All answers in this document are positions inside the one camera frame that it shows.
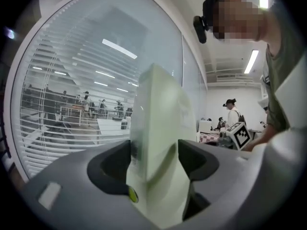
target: man's arm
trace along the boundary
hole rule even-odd
[[[271,91],[269,82],[265,83],[265,87],[269,98],[267,126],[259,138],[251,141],[246,145],[244,148],[245,151],[252,151],[256,145],[269,142],[269,140],[273,138],[277,133],[285,130],[286,128],[286,121],[283,116],[283,112],[275,98],[275,94]]]
[[[243,149],[244,151],[252,151],[253,148],[258,145],[258,144],[262,144],[262,143],[267,143],[273,136],[275,136],[277,134],[277,130],[274,128],[273,125],[268,124],[266,126],[266,128],[264,129],[264,131],[262,132],[262,135],[251,141],[250,143],[248,143],[246,145],[246,147]]]

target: light green object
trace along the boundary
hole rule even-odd
[[[137,203],[139,201],[138,195],[136,194],[135,190],[130,186],[129,187],[129,198],[133,203]]]
[[[163,68],[152,65],[139,79],[131,117],[127,184],[133,204],[161,229],[182,222],[190,180],[178,159],[178,140],[196,141],[188,96]]]

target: white shirt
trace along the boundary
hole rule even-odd
[[[238,115],[238,109],[236,107],[234,107],[233,109],[231,109],[228,113],[228,120],[225,124],[225,128],[229,128],[230,126],[234,125],[235,123],[239,122],[239,115]]]
[[[84,110],[85,111],[88,111],[89,110],[89,105],[91,103],[91,99],[90,97],[88,96],[86,100],[84,100]]]

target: table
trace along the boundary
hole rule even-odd
[[[72,113],[73,110],[79,111],[80,112],[80,114],[79,114],[79,126],[81,126],[81,115],[82,115],[83,107],[73,106],[73,105],[62,105],[60,107],[60,110],[59,110],[61,117],[62,117],[62,109],[67,109],[67,116],[71,116],[71,113]]]
[[[100,133],[104,136],[127,136],[130,129],[121,129],[121,122],[112,119],[97,119]]]
[[[117,116],[119,116],[119,111],[117,110],[107,110],[106,118],[109,119],[109,113],[114,113],[113,116],[116,116],[115,113],[117,113]]]
[[[254,130],[254,129],[249,129],[248,131],[253,134],[253,139],[255,138],[256,133],[262,133],[262,131]]]
[[[218,133],[215,134],[206,134],[200,133],[200,143],[207,143],[207,142],[217,142],[220,135]]]

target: checkered tablecloth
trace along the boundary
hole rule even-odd
[[[210,142],[210,141],[217,142],[219,137],[220,137],[219,134],[205,134],[205,133],[201,133],[200,134],[200,143],[207,143],[207,142]]]

